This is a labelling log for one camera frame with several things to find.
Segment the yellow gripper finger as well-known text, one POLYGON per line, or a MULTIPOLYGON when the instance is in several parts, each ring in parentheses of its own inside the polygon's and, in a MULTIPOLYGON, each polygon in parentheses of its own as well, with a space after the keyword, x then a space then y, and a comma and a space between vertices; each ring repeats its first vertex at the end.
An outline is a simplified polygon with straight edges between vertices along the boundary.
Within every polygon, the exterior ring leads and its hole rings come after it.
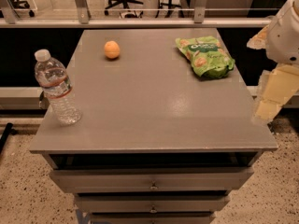
POLYGON ((253 36, 247 43, 247 47, 250 49, 265 49, 267 38, 268 25, 266 25, 261 31, 253 36))
POLYGON ((281 108, 299 91, 299 66, 279 63, 271 72, 260 76, 254 119, 271 122, 281 108))

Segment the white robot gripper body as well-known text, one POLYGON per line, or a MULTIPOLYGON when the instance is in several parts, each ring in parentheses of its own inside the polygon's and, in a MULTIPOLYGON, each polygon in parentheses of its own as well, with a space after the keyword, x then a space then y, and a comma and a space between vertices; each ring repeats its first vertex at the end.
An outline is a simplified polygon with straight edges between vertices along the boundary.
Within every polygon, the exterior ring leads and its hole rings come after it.
POLYGON ((287 0, 271 20, 266 55, 277 63, 299 64, 299 0, 287 0))

